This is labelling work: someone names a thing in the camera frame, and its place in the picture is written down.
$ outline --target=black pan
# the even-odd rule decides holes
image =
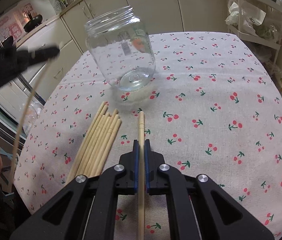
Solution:
[[[24,31],[26,33],[29,33],[31,30],[33,30],[35,27],[41,24],[43,17],[42,15],[38,14],[35,17],[32,17],[31,13],[28,12],[28,17],[30,18],[30,21],[23,27]]]
[[[7,37],[3,42],[2,45],[4,48],[11,47],[13,45],[14,39],[13,36]]]

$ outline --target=wall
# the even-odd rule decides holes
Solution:
[[[34,17],[41,14],[43,21],[56,15],[56,12],[49,0],[22,0],[17,6],[0,17],[0,39],[4,41],[7,37],[13,36],[14,44],[26,35],[23,27],[29,21],[27,13]]]

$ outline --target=glass jar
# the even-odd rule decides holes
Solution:
[[[155,59],[149,36],[133,8],[123,7],[85,24],[86,45],[106,81],[123,91],[150,81]]]

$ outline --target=jar rim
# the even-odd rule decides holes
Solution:
[[[88,21],[84,27],[88,36],[97,36],[101,33],[119,29],[126,24],[139,21],[140,19],[134,15],[133,7],[125,6]]]

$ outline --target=table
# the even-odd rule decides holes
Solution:
[[[263,66],[235,35],[151,35],[156,73],[149,85],[115,92],[86,52],[52,93],[30,131],[14,183],[31,213],[64,185],[100,103],[122,125],[105,168],[145,138],[186,175],[208,174],[276,239],[282,236],[282,98]],[[165,197],[145,198],[145,238],[169,239]],[[120,196],[115,239],[136,239],[137,198]]]

